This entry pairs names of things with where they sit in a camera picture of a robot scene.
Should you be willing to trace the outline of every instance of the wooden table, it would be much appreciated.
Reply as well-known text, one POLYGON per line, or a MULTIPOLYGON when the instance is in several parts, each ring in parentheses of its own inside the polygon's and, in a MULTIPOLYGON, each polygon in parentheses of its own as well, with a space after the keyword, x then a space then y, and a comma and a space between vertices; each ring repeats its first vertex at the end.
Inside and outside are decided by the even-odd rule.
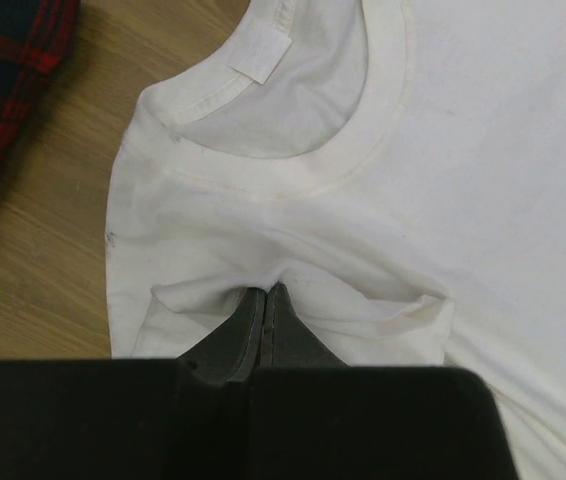
POLYGON ((103 231, 141 90, 216 50, 248 0, 84 0, 74 52, 0 182, 0 358, 109 354, 103 231))

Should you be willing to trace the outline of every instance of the white fabric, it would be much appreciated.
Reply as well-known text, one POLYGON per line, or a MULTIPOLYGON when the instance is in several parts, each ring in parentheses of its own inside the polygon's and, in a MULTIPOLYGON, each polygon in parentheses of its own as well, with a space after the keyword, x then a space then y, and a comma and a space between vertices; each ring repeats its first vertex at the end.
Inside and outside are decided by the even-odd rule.
POLYGON ((566 0, 358 8, 255 0, 292 39, 264 85, 232 36, 143 92, 108 203, 113 355, 179 355, 282 280, 350 364, 477 372, 521 478, 566 480, 566 0))

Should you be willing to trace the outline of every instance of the white t-shirt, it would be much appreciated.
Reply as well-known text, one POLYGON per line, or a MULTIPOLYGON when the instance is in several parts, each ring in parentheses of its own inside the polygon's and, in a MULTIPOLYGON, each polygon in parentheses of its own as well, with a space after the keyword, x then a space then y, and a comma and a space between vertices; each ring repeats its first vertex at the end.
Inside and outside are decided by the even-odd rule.
POLYGON ((349 364, 477 372, 566 480, 566 0, 254 0, 141 95, 107 212, 113 355, 287 284, 349 364))

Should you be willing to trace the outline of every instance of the clothing tag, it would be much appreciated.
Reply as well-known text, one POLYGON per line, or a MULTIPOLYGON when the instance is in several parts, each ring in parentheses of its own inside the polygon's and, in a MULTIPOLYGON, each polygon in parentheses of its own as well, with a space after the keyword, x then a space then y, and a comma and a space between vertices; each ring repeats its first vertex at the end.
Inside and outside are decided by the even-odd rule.
POLYGON ((291 44, 292 39, 280 30, 251 18, 239 32, 227 64, 263 85, 291 44))

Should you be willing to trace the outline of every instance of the brown wooden surface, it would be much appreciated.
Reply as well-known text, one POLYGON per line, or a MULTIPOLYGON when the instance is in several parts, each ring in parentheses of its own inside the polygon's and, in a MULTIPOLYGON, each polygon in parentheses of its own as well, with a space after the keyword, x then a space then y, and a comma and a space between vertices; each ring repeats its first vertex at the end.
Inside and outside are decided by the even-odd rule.
POLYGON ((218 48, 248 0, 83 0, 74 51, 0 182, 0 358, 109 354, 105 205, 141 90, 218 48))

